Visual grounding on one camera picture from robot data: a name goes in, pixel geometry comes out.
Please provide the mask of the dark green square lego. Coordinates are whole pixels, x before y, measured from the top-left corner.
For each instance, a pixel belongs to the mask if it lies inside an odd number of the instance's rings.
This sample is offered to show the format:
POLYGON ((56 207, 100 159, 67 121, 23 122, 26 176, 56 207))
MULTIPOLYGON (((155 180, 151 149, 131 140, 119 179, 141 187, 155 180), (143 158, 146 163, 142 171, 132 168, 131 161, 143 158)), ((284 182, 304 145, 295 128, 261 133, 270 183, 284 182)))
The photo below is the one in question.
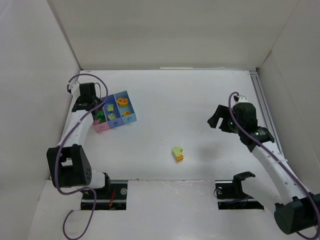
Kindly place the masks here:
POLYGON ((105 113, 103 110, 98 111, 98 113, 95 115, 96 119, 103 119, 105 117, 105 113))

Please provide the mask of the pale green curved lego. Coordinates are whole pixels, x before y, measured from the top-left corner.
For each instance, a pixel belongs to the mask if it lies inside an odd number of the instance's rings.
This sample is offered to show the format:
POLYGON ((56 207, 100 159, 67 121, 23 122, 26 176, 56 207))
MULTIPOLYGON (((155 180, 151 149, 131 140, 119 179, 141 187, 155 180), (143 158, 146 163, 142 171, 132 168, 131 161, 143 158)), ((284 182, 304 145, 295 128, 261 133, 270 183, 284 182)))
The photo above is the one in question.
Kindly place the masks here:
POLYGON ((108 111, 108 112, 113 112, 113 111, 114 111, 114 105, 113 105, 113 104, 109 104, 109 105, 107 106, 107 111, 108 111))

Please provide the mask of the lime green lego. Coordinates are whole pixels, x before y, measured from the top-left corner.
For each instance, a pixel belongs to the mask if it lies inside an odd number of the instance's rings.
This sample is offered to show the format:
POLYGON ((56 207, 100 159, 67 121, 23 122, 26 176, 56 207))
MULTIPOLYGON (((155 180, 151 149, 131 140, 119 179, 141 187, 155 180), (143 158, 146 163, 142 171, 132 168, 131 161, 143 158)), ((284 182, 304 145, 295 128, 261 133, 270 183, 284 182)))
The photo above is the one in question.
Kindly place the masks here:
POLYGON ((107 116, 107 118, 108 118, 110 121, 113 121, 113 120, 116 120, 116 119, 117 119, 116 115, 114 115, 113 113, 109 114, 109 115, 107 116))

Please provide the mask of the orange flower oval lego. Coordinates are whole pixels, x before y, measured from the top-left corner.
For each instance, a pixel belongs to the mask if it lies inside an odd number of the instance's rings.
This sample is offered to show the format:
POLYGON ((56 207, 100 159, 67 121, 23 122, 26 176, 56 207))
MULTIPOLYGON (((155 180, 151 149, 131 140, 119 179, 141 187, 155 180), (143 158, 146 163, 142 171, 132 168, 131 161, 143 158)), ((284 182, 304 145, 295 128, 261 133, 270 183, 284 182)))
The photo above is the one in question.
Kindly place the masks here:
POLYGON ((129 106, 129 99, 126 98, 126 97, 119 97, 119 98, 117 99, 117 104, 118 104, 118 106, 121 107, 121 108, 126 108, 126 107, 129 106))

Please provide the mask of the yellow orange long lego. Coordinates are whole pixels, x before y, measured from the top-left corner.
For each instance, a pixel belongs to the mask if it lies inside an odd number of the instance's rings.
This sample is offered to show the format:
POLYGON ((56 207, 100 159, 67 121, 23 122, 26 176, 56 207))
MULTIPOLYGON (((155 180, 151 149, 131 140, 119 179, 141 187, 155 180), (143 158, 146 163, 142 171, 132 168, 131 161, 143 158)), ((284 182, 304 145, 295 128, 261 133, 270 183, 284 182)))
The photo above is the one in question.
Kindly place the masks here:
POLYGON ((125 116, 129 116, 131 115, 132 113, 130 111, 125 111, 122 116, 125 117, 125 116))

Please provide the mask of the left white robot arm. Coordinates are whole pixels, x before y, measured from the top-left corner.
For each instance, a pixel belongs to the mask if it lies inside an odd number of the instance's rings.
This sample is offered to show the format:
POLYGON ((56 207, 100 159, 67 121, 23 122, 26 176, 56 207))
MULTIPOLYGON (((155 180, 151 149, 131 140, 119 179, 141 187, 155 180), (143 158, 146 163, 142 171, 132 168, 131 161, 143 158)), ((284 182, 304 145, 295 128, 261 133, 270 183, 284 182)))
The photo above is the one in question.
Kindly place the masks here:
POLYGON ((98 112, 94 108, 102 102, 97 97, 93 82, 79 85, 79 96, 71 109, 67 131, 58 145, 46 152, 54 187, 89 187, 107 191, 111 188, 108 174, 92 170, 83 148, 89 128, 94 123, 94 114, 98 112))

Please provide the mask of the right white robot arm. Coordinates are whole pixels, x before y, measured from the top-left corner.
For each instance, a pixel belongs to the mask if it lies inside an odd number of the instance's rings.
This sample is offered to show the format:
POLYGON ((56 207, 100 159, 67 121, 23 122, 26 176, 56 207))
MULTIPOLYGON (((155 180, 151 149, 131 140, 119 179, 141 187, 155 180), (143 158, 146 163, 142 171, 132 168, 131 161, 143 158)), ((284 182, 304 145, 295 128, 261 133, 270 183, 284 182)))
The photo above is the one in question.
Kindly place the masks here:
POLYGON ((235 174, 231 180, 217 180, 214 193, 222 201, 218 205, 220 209, 231 209, 236 203, 252 198, 273 214, 277 226, 286 235, 320 226, 320 195, 308 190, 294 174, 270 131, 258 125, 252 103, 219 105, 207 122, 211 128, 237 134, 276 187, 273 191, 250 171, 235 174))

